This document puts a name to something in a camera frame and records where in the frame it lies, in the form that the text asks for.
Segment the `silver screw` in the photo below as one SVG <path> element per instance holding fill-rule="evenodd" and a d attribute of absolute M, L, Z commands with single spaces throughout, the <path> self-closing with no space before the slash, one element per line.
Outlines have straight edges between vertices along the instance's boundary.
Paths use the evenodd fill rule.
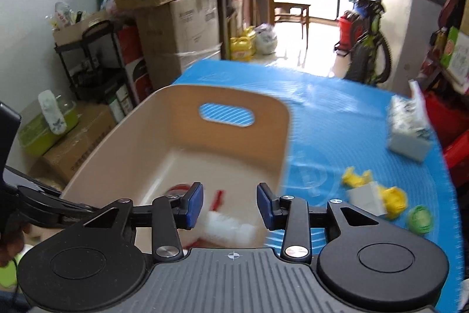
<path fill-rule="evenodd" d="M 162 245 L 156 250 L 156 254 L 162 258 L 172 258 L 179 253 L 179 250 L 172 245 Z"/>
<path fill-rule="evenodd" d="M 285 253 L 293 258 L 304 258 L 309 251 L 301 245 L 292 245 L 285 250 Z"/>

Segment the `gray ribbed plate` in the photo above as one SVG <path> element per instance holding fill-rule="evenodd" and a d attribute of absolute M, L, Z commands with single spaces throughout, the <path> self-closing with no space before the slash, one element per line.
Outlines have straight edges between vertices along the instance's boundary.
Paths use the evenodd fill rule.
<path fill-rule="evenodd" d="M 285 263 L 270 248 L 195 248 L 182 261 L 155 266 L 137 293 L 103 313 L 359 311 L 325 292 L 307 265 Z"/>

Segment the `wooden chair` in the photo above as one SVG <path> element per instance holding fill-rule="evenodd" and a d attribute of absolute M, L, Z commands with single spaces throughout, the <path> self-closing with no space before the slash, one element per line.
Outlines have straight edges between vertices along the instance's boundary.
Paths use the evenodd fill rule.
<path fill-rule="evenodd" d="M 306 49 L 308 49 L 308 38 L 310 31 L 310 4 L 293 2 L 292 0 L 268 0 L 269 12 L 268 22 L 274 25 L 280 22 L 297 22 L 301 23 L 301 38 L 303 39 L 303 27 L 306 26 Z M 276 14 L 275 10 L 280 8 L 281 13 Z M 290 9 L 299 8 L 301 13 L 291 14 Z"/>

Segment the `bicycle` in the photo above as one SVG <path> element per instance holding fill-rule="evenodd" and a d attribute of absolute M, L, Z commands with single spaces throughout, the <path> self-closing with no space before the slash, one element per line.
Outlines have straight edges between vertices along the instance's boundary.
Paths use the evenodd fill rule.
<path fill-rule="evenodd" d="M 380 30 L 385 9 L 380 0 L 356 0 L 354 8 L 362 11 L 364 23 L 352 25 L 351 39 L 355 37 L 357 28 L 362 27 L 365 32 L 352 42 L 350 66 L 344 79 L 376 86 L 389 79 L 392 68 L 391 51 Z M 378 74 L 376 64 L 380 47 L 384 52 L 384 68 Z"/>

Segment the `bin handle hole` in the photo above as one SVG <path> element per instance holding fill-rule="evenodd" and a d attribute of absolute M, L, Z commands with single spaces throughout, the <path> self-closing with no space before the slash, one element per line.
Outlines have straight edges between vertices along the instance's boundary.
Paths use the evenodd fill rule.
<path fill-rule="evenodd" d="M 199 107 L 199 114 L 206 121 L 245 128 L 254 123 L 254 113 L 239 106 L 206 103 Z"/>

